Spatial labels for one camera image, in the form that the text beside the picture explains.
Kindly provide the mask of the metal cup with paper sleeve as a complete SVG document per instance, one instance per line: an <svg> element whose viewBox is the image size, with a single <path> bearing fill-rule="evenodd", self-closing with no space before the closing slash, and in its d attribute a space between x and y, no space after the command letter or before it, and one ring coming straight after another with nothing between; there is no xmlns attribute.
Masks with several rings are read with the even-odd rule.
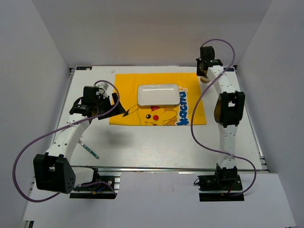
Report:
<svg viewBox="0 0 304 228"><path fill-rule="evenodd" d="M207 76L200 76L200 81L204 84L207 84L210 82L210 79Z"/></svg>

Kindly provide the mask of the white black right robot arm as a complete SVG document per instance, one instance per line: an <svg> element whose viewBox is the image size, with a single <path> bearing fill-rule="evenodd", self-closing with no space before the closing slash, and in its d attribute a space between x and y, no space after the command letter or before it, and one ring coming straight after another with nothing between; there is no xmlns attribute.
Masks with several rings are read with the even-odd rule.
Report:
<svg viewBox="0 0 304 228"><path fill-rule="evenodd" d="M225 152L217 163L219 171L236 171L235 137L238 125L243 117L245 94L233 87L222 62L215 59L212 46L201 46L197 59L197 75L208 78L218 94L214 109L214 119L219 129L219 150Z"/></svg>

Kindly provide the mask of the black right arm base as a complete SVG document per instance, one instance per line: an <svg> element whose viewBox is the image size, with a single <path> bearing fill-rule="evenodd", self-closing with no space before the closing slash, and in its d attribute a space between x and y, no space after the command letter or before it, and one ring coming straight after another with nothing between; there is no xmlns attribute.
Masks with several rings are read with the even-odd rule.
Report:
<svg viewBox="0 0 304 228"><path fill-rule="evenodd" d="M217 165L213 175L199 175L194 181L199 187L201 202L244 201L243 187L237 167L221 168Z"/></svg>

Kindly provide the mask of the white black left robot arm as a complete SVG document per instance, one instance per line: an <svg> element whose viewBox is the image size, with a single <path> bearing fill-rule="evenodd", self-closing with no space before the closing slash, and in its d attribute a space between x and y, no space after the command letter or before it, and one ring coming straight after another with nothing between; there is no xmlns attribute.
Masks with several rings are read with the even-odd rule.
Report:
<svg viewBox="0 0 304 228"><path fill-rule="evenodd" d="M124 114L118 94L109 96L107 82L85 86L69 111L67 123L44 154L33 160L36 186L39 190L69 194L75 187L86 185L94 190L100 185L96 168L72 167L72 154L93 119L106 119Z"/></svg>

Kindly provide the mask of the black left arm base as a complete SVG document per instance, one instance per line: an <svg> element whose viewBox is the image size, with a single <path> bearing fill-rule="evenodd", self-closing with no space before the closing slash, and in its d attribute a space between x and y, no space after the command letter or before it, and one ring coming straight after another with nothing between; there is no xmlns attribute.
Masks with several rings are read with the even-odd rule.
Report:
<svg viewBox="0 0 304 228"><path fill-rule="evenodd" d="M104 183L97 183L92 186L88 187L82 187L78 186L75 187L70 195L70 199L91 199L91 200L114 200L116 198L116 194L118 194L119 191L119 185L120 185L120 174L114 173L100 173L96 176L95 181L103 181Z"/></svg>

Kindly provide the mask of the white rectangular plate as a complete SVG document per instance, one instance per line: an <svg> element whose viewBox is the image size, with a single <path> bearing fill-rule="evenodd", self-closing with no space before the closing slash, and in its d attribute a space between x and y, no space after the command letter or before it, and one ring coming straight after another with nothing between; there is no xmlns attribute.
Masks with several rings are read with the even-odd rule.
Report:
<svg viewBox="0 0 304 228"><path fill-rule="evenodd" d="M179 87L176 84L140 85L137 103L140 106L178 105Z"/></svg>

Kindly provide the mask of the yellow Pikachu cloth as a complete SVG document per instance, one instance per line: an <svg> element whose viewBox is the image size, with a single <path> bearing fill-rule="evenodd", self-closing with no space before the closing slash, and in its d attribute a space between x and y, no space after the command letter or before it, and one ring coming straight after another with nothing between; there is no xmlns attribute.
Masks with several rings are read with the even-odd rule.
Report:
<svg viewBox="0 0 304 228"><path fill-rule="evenodd" d="M176 84L180 104L139 106L137 91L141 85ZM126 113L111 117L110 125L182 126L190 125L193 108L201 95L195 73L117 74L114 85Z"/></svg>

